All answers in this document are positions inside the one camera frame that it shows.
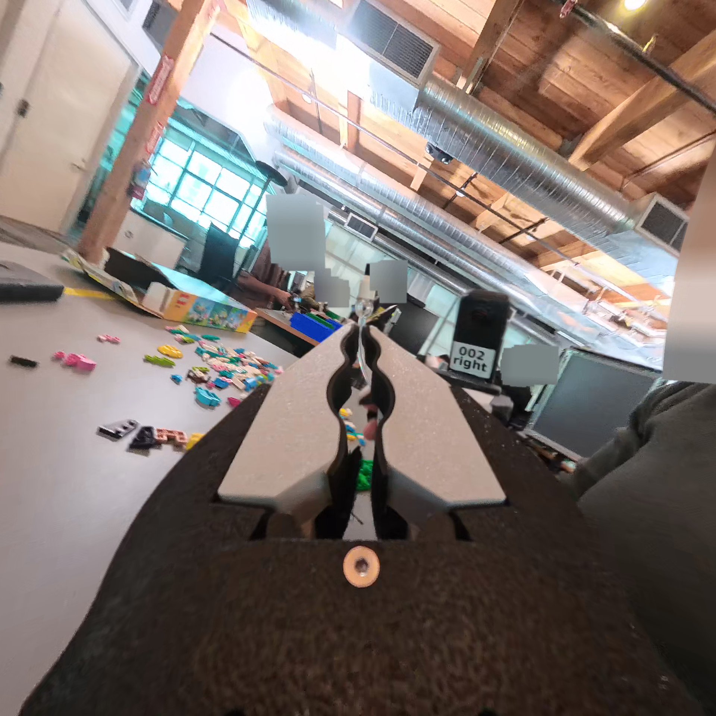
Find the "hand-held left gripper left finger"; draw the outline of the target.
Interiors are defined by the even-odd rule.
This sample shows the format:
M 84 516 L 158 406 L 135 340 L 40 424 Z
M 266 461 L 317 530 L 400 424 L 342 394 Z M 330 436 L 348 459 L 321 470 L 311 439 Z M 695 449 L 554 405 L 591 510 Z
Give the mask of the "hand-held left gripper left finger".
M 352 394 L 359 329 L 348 324 L 273 381 L 218 489 L 224 503 L 263 508 L 342 538 L 357 494 L 359 449 L 339 410 Z

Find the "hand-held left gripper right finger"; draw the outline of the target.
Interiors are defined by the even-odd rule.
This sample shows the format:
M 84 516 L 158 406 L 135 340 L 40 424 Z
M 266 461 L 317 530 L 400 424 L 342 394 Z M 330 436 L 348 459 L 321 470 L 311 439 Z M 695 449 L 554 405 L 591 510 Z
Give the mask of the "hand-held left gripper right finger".
M 378 538 L 407 538 L 435 515 L 508 502 L 450 387 L 389 336 L 366 329 L 377 408 L 371 509 Z

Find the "clear toy piece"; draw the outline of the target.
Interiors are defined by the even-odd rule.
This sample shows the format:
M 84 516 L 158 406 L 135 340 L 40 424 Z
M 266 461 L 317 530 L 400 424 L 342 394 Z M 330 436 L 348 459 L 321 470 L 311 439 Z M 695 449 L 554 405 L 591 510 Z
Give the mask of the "clear toy piece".
M 358 345 L 357 345 L 357 362 L 366 385 L 371 382 L 371 370 L 367 365 L 364 348 L 364 337 L 369 336 L 367 331 L 367 321 L 373 312 L 373 304 L 371 299 L 359 298 L 355 304 L 354 312 L 357 316 Z

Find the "pile of pastel toy bricks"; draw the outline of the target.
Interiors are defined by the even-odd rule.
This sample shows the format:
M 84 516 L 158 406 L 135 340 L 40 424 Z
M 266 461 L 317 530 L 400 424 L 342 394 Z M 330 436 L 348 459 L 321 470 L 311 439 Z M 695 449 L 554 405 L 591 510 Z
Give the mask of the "pile of pastel toy bricks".
M 284 368 L 243 347 L 225 345 L 219 336 L 197 335 L 188 328 L 166 326 L 170 335 L 143 362 L 172 370 L 170 380 L 188 384 L 198 405 L 237 407 L 260 387 L 273 384 Z

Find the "blue storage bin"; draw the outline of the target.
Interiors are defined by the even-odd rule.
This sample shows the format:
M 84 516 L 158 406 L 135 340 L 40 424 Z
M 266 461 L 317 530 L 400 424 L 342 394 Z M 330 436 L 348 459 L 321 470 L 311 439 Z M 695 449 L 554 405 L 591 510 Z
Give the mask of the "blue storage bin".
M 289 324 L 302 335 L 318 343 L 323 342 L 342 327 L 340 323 L 332 319 L 324 319 L 317 314 L 299 312 L 291 315 Z

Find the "dark computer monitor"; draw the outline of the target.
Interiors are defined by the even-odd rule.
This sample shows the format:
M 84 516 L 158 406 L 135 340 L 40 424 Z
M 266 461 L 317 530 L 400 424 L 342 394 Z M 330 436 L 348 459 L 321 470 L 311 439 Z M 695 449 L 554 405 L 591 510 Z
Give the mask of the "dark computer monitor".
M 588 350 L 564 350 L 558 380 L 543 389 L 524 435 L 575 461 L 589 458 L 627 425 L 661 376 L 661 370 Z

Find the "colourful toy set box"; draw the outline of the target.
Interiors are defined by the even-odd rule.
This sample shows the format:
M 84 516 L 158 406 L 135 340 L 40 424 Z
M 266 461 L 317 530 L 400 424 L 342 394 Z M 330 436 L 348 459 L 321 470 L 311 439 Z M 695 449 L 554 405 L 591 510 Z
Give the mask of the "colourful toy set box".
M 209 329 L 249 333 L 257 312 L 218 289 L 143 257 L 109 248 L 100 264 L 91 264 L 71 248 L 61 255 L 129 304 L 158 318 Z

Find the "black mesh chair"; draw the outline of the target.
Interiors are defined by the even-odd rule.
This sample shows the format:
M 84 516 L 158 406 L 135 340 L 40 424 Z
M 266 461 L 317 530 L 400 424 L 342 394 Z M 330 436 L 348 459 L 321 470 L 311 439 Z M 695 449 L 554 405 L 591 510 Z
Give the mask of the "black mesh chair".
M 239 240 L 211 223 L 203 245 L 198 280 L 225 292 L 234 282 L 234 267 Z

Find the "white recycling bin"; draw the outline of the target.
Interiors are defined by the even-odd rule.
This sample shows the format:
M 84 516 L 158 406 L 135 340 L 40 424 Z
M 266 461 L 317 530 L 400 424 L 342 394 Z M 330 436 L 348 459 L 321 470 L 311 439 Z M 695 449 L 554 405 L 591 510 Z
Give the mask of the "white recycling bin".
M 156 220 L 130 210 L 113 247 L 154 264 L 175 269 L 184 252 L 185 241 Z

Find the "large grid window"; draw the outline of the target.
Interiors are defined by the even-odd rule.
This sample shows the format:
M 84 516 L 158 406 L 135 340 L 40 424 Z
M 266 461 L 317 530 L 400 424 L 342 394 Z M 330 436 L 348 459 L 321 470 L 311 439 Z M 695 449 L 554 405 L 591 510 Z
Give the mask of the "large grid window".
M 271 192 L 255 167 L 173 132 L 160 140 L 144 196 L 131 207 L 186 238 L 214 225 L 248 248 L 260 240 Z

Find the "black power bank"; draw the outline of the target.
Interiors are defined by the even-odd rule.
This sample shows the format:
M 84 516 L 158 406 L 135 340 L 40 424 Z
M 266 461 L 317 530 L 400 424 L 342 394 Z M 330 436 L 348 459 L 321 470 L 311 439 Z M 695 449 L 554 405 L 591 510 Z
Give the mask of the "black power bank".
M 1 260 L 1 304 L 57 301 L 65 287 L 21 264 Z

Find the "white double door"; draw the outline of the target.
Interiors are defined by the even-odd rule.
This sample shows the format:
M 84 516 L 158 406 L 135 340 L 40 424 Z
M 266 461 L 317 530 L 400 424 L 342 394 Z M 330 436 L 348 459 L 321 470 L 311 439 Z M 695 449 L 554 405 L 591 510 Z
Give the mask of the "white double door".
M 89 1 L 1 2 L 1 217 L 73 224 L 134 59 Z

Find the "silver air duct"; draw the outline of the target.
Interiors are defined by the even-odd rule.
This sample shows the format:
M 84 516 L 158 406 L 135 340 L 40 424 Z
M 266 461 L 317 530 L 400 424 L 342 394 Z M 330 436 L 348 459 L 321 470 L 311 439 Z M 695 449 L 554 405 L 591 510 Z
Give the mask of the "silver air duct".
M 365 103 L 538 210 L 672 298 L 689 219 L 650 194 L 629 200 L 436 75 L 439 47 L 378 1 L 247 1 L 251 23 L 296 59 L 345 64 Z

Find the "wooden support post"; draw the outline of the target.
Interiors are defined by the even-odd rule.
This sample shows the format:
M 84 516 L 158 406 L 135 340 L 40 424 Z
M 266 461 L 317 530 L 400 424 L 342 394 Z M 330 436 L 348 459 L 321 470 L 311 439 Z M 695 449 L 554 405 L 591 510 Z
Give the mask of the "wooden support post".
M 220 10 L 220 1 L 183 1 L 112 172 L 82 232 L 77 252 L 89 264 L 99 264 L 103 251 L 113 245 L 130 208 L 134 172 L 148 162 L 150 151 L 156 148 L 160 131 L 174 111 Z

